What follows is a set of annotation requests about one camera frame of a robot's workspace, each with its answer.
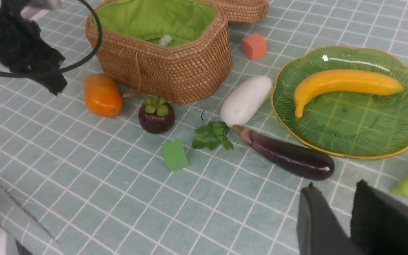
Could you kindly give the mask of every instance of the black cable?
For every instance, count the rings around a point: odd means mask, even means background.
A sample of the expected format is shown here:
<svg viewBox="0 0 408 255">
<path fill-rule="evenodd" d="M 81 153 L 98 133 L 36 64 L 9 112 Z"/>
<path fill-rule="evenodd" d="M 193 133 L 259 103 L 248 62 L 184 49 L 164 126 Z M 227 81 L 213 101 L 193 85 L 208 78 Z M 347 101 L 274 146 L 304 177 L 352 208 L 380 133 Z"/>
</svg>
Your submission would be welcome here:
<svg viewBox="0 0 408 255">
<path fill-rule="evenodd" d="M 48 71 L 48 72 L 39 72 L 39 73 L 29 73 L 29 74 L 14 74 L 14 73 L 8 73 L 8 72 L 0 72 L 0 77 L 6 77 L 6 78 L 26 78 L 26 79 L 33 79 L 33 78 L 40 78 L 40 77 L 49 77 L 49 76 L 55 76 L 58 74 L 63 74 L 68 71 L 72 71 L 73 69 L 85 64 L 87 61 L 91 60 L 93 56 L 97 53 L 98 49 L 100 48 L 100 45 L 102 45 L 102 40 L 103 40 L 103 29 L 102 29 L 102 24 L 100 23 L 100 19 L 97 16 L 97 13 L 95 13 L 94 9 L 92 8 L 89 3 L 87 3 L 85 0 L 78 0 L 80 1 L 86 8 L 91 12 L 92 16 L 95 19 L 95 23 L 97 25 L 98 29 L 98 40 L 97 44 L 95 45 L 94 49 L 83 59 L 78 61 L 77 63 L 73 63 L 69 66 L 66 66 L 64 68 L 60 68 L 58 70 L 54 71 Z"/>
</svg>

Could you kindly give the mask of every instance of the green basket lining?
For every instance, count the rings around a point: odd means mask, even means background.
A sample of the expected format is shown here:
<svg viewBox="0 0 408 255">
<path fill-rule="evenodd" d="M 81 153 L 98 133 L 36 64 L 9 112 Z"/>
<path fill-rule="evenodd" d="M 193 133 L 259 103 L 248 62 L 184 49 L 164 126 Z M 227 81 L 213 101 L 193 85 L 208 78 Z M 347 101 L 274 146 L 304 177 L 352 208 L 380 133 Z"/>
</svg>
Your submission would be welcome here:
<svg viewBox="0 0 408 255">
<path fill-rule="evenodd" d="M 169 34 L 169 46 L 198 39 L 217 16 L 212 4 L 191 0 L 119 0 L 96 13 L 104 29 L 155 44 Z"/>
</svg>

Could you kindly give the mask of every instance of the purple eggplant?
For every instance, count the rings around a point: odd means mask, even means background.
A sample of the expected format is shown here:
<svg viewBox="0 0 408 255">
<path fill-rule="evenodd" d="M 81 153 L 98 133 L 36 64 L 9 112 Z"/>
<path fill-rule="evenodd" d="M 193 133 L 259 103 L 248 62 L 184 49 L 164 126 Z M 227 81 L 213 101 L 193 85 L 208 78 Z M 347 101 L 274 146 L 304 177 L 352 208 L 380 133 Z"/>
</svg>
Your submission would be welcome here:
<svg viewBox="0 0 408 255">
<path fill-rule="evenodd" d="M 323 152 L 281 142 L 243 126 L 235 125 L 233 129 L 251 149 L 296 176 L 323 181 L 335 172 L 335 162 Z"/>
</svg>

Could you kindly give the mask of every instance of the wicker basket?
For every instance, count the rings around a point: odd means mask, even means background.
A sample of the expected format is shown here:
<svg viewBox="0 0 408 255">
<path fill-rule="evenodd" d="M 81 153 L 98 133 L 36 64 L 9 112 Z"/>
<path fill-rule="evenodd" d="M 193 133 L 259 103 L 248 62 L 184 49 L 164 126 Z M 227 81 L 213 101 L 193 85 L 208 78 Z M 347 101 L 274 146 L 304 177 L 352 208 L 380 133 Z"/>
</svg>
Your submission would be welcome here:
<svg viewBox="0 0 408 255">
<path fill-rule="evenodd" d="M 116 0 L 105 0 L 96 10 Z M 267 0 L 201 0 L 217 16 L 199 39 L 163 47 L 108 29 L 97 58 L 103 71 L 121 84 L 168 101 L 187 104 L 209 97 L 232 69 L 228 21 L 254 23 L 267 15 Z M 95 47 L 97 26 L 86 21 L 86 36 Z"/>
</svg>

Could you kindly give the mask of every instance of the green plate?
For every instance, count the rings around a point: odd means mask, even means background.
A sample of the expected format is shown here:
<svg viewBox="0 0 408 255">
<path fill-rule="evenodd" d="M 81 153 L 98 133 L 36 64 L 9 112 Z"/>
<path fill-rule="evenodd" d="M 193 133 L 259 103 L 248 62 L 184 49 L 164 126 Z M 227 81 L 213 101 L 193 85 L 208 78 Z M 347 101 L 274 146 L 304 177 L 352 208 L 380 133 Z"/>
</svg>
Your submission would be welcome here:
<svg viewBox="0 0 408 255">
<path fill-rule="evenodd" d="M 331 92 L 315 97 L 302 118 L 294 115 L 293 95 L 311 74 L 330 69 L 358 69 L 386 74 L 405 90 L 382 97 Z M 331 46 L 288 63 L 271 95 L 273 112 L 300 142 L 339 157 L 379 159 L 408 149 L 408 68 L 388 53 Z"/>
</svg>

